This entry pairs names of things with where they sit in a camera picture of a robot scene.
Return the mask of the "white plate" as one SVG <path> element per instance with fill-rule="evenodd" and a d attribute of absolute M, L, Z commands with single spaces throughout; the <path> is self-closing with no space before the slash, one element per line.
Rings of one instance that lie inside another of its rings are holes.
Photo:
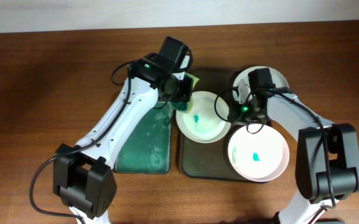
<path fill-rule="evenodd" d="M 284 137 L 260 124 L 236 130 L 229 138 L 227 154 L 234 170 L 253 182 L 278 178 L 289 163 L 289 146 Z"/>
<path fill-rule="evenodd" d="M 222 98 L 215 103 L 216 97 L 216 94 L 208 91 L 193 92 L 190 111 L 175 112 L 177 125 L 185 137 L 207 144 L 222 139 L 228 133 L 231 123 L 222 120 L 215 111 L 227 118 L 229 107 Z"/>
<path fill-rule="evenodd" d="M 262 104 L 264 113 L 268 117 L 268 99 L 275 95 L 275 92 L 286 90 L 289 84 L 284 78 L 284 75 L 278 70 L 267 66 L 253 66 L 240 71 L 235 75 L 232 81 L 231 97 L 232 101 L 238 101 L 238 82 L 241 79 L 246 79 L 249 82 L 252 99 L 257 100 Z"/>

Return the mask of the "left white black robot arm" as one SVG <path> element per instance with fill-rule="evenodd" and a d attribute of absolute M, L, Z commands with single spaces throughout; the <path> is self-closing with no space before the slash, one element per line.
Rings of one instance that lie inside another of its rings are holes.
<path fill-rule="evenodd" d="M 191 49 L 166 37 L 157 53 L 126 63 L 121 93 L 93 129 L 54 156 L 53 192 L 78 223 L 108 223 L 117 191 L 113 176 L 118 154 L 140 120 L 157 102 L 188 103 L 194 81 L 185 73 Z"/>

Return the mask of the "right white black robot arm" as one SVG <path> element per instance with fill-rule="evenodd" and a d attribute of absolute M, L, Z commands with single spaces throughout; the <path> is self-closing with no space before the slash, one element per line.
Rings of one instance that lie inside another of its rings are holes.
<path fill-rule="evenodd" d="M 273 223 L 315 223 L 359 191 L 355 128 L 312 111 L 290 90 L 280 72 L 262 66 L 242 71 L 233 81 L 233 99 L 240 129 L 230 138 L 228 157 L 244 178 L 273 180 L 289 162 L 288 145 L 270 122 L 280 124 L 297 141 L 297 189 Z"/>

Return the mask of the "green yellow sponge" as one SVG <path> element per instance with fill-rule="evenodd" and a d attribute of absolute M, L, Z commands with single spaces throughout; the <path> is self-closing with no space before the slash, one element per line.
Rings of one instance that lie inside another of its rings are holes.
<path fill-rule="evenodd" d="M 179 82 L 179 90 L 177 94 L 171 99 L 171 106 L 183 113 L 188 113 L 192 107 L 192 93 L 199 78 L 185 73 L 184 78 Z"/>

